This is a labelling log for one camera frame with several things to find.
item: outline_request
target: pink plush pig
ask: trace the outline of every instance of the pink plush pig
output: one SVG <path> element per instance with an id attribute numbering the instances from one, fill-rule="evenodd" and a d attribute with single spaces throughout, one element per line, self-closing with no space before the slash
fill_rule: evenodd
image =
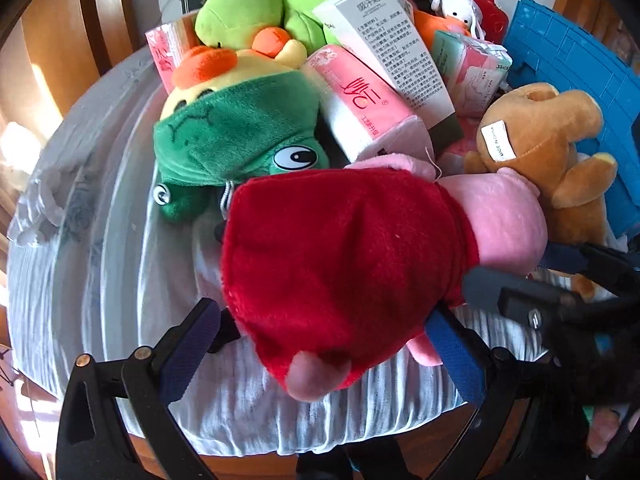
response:
<path id="1" fill-rule="evenodd" d="M 469 269 L 535 269 L 547 242 L 537 197 L 508 168 L 438 180 L 405 155 L 253 179 L 223 241 L 229 309 L 299 400 L 349 386 L 405 344 L 437 365 L 422 326 L 439 301 L 463 303 Z"/>

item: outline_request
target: lime green plush toy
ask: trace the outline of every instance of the lime green plush toy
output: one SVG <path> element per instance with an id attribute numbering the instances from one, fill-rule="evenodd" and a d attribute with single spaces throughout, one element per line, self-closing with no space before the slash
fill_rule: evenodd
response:
<path id="1" fill-rule="evenodd" d="M 202 43 L 240 50 L 268 27 L 284 28 L 310 55 L 327 43 L 337 43 L 313 10 L 325 0 L 207 0 L 196 18 Z"/>
<path id="2" fill-rule="evenodd" d="M 161 179 L 154 199 L 165 218 L 193 220 L 217 187 L 228 202 L 250 178 L 328 168 L 314 137 L 319 97 L 299 62 L 291 47 L 275 59 L 254 50 L 188 51 L 154 127 Z"/>

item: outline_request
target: plush toy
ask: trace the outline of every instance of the plush toy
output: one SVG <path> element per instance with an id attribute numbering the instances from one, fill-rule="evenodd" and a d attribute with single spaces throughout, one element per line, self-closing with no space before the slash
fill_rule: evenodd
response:
<path id="1" fill-rule="evenodd" d="M 431 10 L 444 18 L 454 18 L 464 23 L 466 30 L 476 40 L 484 40 L 482 23 L 482 10 L 473 0 L 432 0 Z"/>
<path id="2" fill-rule="evenodd" d="M 436 182 L 406 155 L 252 179 L 226 223 L 226 302 L 298 400 L 349 386 L 407 342 L 439 364 L 424 320 L 440 300 L 463 303 L 473 266 L 536 267 L 547 242 L 537 196 L 508 168 Z"/>
<path id="3" fill-rule="evenodd" d="M 196 18 L 195 30 L 204 44 L 235 50 L 249 48 L 261 30 L 284 28 L 312 54 L 337 43 L 313 10 L 325 0 L 207 0 Z"/>
<path id="4" fill-rule="evenodd" d="M 499 121 L 504 121 L 506 131 L 500 131 Z M 585 92 L 560 94 L 547 83 L 523 86 L 489 107 L 478 128 L 478 151 L 465 156 L 465 173 L 513 168 L 540 190 L 549 240 L 603 244 L 603 195 L 616 177 L 617 164 L 609 153 L 595 153 L 580 160 L 574 144 L 595 137 L 602 121 L 600 107 Z M 487 143 L 482 130 L 496 123 L 497 137 Z M 508 157 L 496 156 L 497 147 L 511 153 Z M 583 276 L 572 279 L 572 288 L 587 299 L 595 292 L 593 283 Z"/>
<path id="5" fill-rule="evenodd" d="M 256 40 L 266 54 L 198 46 L 174 71 L 154 127 L 154 198 L 171 221 L 196 218 L 212 187 L 226 187 L 228 201 L 251 177 L 328 167 L 314 138 L 318 95 L 292 68 L 304 47 L 283 30 Z"/>
<path id="6" fill-rule="evenodd" d="M 471 36 L 468 28 L 459 19 L 452 16 L 433 16 L 421 10 L 414 10 L 414 23 L 415 28 L 420 34 L 420 37 L 424 41 L 424 44 L 429 50 L 433 46 L 433 40 L 436 36 L 436 30 L 444 30 L 445 32 L 456 32 L 464 34 L 465 36 Z"/>

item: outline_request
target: pink tissue pack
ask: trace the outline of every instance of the pink tissue pack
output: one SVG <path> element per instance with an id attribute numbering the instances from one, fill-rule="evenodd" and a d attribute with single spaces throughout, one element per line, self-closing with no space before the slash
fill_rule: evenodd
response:
<path id="1" fill-rule="evenodd" d="M 350 162 L 385 153 L 434 160 L 427 127 L 382 78 L 329 44 L 302 67 L 318 89 L 324 120 Z"/>
<path id="2" fill-rule="evenodd" d="M 197 11 L 189 12 L 171 23 L 152 28 L 145 33 L 151 56 L 166 92 L 174 89 L 171 78 L 190 48 L 200 45 L 194 30 Z"/>
<path id="3" fill-rule="evenodd" d="M 463 34 L 436 31 L 431 55 L 458 117 L 482 118 L 507 76 L 507 49 Z"/>

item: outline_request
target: tissue pack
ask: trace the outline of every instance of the tissue pack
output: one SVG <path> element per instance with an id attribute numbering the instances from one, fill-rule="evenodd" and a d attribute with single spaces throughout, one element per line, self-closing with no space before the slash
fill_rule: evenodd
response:
<path id="1" fill-rule="evenodd" d="M 156 68 L 167 93 L 174 89 L 171 77 L 190 48 L 200 45 L 194 30 L 198 11 L 189 12 L 171 23 L 152 28 L 145 33 Z"/>
<path id="2" fill-rule="evenodd" d="M 482 118 L 511 67 L 511 57 L 501 45 L 463 34 L 436 31 L 431 47 L 456 114 Z"/>
<path id="3" fill-rule="evenodd" d="M 385 153 L 433 160 L 422 119 L 349 52 L 332 44 L 322 47 L 302 72 L 319 90 L 324 119 L 350 162 Z"/>
<path id="4" fill-rule="evenodd" d="M 314 14 L 423 120 L 437 154 L 463 137 L 438 69 L 398 0 L 326 0 Z"/>

